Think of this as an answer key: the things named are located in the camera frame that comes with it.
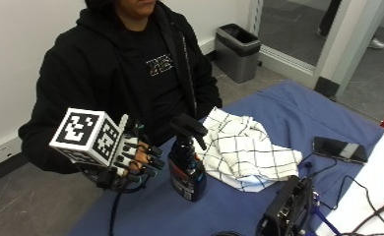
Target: electronic device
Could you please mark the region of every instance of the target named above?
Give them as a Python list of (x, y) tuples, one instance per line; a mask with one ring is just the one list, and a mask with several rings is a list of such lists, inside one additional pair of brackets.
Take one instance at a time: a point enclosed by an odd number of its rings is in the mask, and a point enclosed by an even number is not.
[(312, 200), (312, 179), (290, 176), (259, 222), (256, 236), (300, 235), (310, 219)]
[[(50, 146), (71, 159), (98, 187), (119, 192), (126, 191), (126, 183), (136, 183), (144, 188), (166, 162), (159, 148), (142, 145), (142, 130), (140, 122), (127, 114), (118, 126), (104, 111), (70, 108)], [(135, 159), (139, 150), (147, 154), (140, 163)]]
[(360, 164), (368, 161), (368, 155), (363, 145), (326, 137), (314, 138), (314, 153)]

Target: towel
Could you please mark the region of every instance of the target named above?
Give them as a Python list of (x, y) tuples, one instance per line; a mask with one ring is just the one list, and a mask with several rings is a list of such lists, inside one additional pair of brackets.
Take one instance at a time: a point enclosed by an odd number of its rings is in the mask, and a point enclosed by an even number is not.
[(276, 181), (299, 176), (302, 152), (271, 143), (254, 117), (235, 116), (214, 108), (204, 123), (207, 150), (194, 140), (207, 173), (243, 192), (259, 192)]

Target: bottle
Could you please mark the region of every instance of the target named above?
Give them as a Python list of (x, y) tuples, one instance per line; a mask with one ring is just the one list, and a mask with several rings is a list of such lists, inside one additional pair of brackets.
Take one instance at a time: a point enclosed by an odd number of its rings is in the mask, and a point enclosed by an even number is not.
[(172, 185), (179, 194), (196, 202), (207, 186), (207, 173), (203, 161), (195, 153), (192, 138), (196, 138), (203, 149), (207, 149), (203, 137), (207, 129), (187, 114), (175, 117), (172, 126), (178, 139), (168, 155)]

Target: hood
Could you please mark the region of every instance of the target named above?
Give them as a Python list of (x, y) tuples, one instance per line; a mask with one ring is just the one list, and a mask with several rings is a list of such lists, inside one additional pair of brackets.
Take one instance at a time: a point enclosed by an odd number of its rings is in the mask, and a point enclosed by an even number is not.
[[(174, 11), (160, 1), (156, 2), (154, 14), (159, 19), (166, 18), (167, 20), (164, 22), (167, 23), (175, 18)], [(106, 15), (92, 12), (90, 9), (84, 9), (76, 24), (108, 39), (119, 49), (128, 49), (128, 46), (134, 47), (130, 34), (123, 33), (127, 28), (118, 18), (116, 13)]]

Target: gray floor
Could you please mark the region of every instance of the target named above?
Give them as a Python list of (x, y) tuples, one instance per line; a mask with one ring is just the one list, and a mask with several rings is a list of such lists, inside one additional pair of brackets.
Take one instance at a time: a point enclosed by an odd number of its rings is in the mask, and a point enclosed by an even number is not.
[[(326, 12), (286, 0), (267, 0), (260, 39), (264, 45), (316, 66), (326, 39), (318, 28)], [(376, 36), (384, 41), (384, 29)], [(384, 120), (384, 50), (368, 48), (339, 102), (375, 121)]]
[[(310, 11), (307, 14), (320, 16)], [(316, 37), (315, 29), (312, 25), (306, 35), (322, 44), (324, 41)], [(384, 40), (384, 29), (379, 36)], [(319, 56), (314, 50), (298, 50), (296, 41), (291, 44), (296, 49), (290, 50), (300, 56)], [(286, 79), (266, 67), (260, 67), (256, 78), (243, 84), (236, 84), (216, 67), (214, 75), (226, 105)], [(367, 51), (340, 102), (366, 117), (384, 118), (384, 51)], [(80, 174), (47, 173), (27, 164), (0, 179), (0, 236), (66, 235), (102, 192)]]

